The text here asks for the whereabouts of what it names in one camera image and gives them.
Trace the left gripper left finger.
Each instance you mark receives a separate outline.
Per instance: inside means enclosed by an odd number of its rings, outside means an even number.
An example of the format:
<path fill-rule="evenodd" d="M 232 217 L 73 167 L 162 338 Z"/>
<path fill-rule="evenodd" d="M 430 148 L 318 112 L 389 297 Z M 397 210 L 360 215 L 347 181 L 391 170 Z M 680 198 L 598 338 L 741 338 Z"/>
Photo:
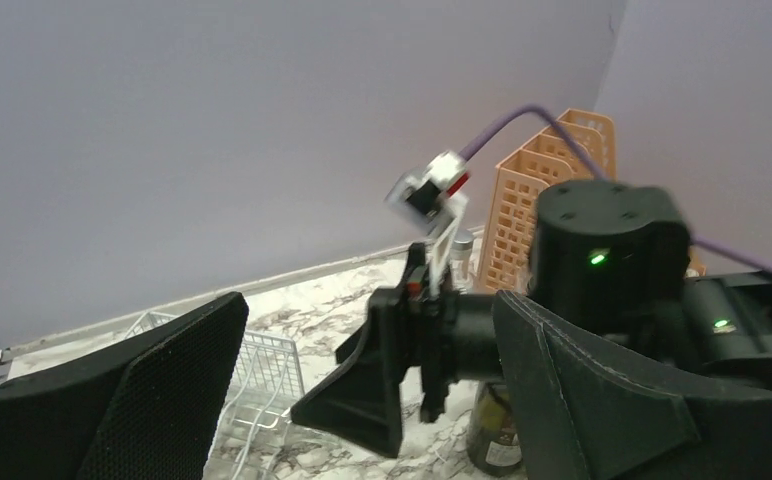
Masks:
<path fill-rule="evenodd" d="M 228 293 L 0 385 L 0 479 L 199 479 L 248 318 Z"/>

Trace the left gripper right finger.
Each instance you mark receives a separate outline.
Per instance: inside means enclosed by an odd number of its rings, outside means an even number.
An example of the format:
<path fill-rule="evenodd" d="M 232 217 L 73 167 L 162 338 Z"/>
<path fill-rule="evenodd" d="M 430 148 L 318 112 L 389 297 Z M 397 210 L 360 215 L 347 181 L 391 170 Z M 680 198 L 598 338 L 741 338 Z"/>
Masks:
<path fill-rule="evenodd" d="M 531 479 L 772 479 L 772 391 L 695 375 L 497 293 Z"/>

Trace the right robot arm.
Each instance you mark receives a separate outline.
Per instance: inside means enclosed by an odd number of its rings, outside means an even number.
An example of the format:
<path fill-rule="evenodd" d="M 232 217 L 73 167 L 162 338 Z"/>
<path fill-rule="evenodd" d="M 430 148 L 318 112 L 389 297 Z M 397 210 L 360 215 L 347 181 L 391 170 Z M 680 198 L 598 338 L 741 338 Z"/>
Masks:
<path fill-rule="evenodd" d="M 656 187 L 567 181 L 536 220 L 522 293 L 460 293 L 411 245 L 292 421 L 396 457 L 416 367 L 425 423 L 451 384 L 503 384 L 533 479 L 772 475 L 772 273 L 687 278 L 689 230 Z"/>

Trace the green wine bottle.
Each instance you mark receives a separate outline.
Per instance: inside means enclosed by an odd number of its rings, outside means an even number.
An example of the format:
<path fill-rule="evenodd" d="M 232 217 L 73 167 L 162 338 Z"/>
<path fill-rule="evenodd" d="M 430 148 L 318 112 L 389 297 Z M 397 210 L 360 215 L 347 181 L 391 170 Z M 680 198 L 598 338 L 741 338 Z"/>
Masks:
<path fill-rule="evenodd" d="M 466 452 L 481 472 L 504 477 L 522 465 L 522 451 L 505 385 L 478 385 L 466 432 Z"/>

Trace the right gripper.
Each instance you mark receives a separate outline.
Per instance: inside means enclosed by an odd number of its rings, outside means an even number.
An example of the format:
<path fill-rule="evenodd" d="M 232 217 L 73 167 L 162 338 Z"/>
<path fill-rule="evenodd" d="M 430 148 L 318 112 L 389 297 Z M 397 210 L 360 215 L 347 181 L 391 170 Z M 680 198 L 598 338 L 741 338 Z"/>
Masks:
<path fill-rule="evenodd" d="M 492 296 L 454 289 L 449 269 L 435 281 L 416 242 L 397 286 L 373 296 L 369 317 L 375 325 L 359 329 L 351 354 L 292 406 L 291 420 L 394 459 L 408 369 L 421 371 L 424 423 L 444 413 L 452 384 L 492 379 Z"/>

